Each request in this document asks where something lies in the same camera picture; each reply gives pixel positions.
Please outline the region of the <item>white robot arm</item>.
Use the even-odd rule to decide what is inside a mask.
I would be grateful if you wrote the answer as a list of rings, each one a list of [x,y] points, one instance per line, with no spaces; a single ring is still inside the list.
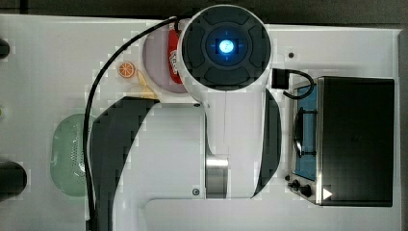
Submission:
[[[147,231],[157,199],[250,199],[280,161],[278,105],[267,88],[272,41],[262,20],[215,5],[192,17],[176,66],[189,102],[124,97],[93,124],[92,231]]]

